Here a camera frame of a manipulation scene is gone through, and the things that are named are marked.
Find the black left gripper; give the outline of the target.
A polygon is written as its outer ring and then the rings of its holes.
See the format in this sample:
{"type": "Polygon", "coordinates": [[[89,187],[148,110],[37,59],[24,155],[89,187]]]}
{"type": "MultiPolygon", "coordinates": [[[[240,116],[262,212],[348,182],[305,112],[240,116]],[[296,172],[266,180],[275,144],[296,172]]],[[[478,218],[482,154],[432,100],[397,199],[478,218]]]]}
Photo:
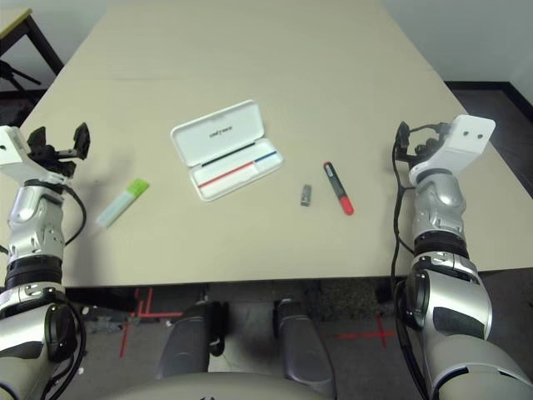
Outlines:
{"type": "Polygon", "coordinates": [[[49,172],[72,178],[77,165],[71,158],[85,160],[91,144],[90,132],[85,122],[76,128],[73,140],[73,149],[57,151],[53,146],[47,145],[46,128],[39,127],[28,136],[28,156],[49,172]]]}

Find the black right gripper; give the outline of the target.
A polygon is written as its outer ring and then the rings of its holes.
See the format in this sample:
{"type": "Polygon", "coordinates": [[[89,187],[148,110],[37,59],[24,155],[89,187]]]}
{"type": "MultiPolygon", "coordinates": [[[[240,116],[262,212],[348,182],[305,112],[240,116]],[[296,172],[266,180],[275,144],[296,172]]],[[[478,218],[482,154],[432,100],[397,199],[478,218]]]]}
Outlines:
{"type": "Polygon", "coordinates": [[[430,157],[444,142],[448,133],[448,123],[429,123],[419,127],[409,127],[406,122],[402,121],[396,130],[394,156],[395,159],[407,159],[408,161],[427,159],[430,157]],[[424,143],[415,146],[415,153],[409,154],[410,135],[422,130],[431,130],[437,134],[438,138],[429,137],[424,143]]]}

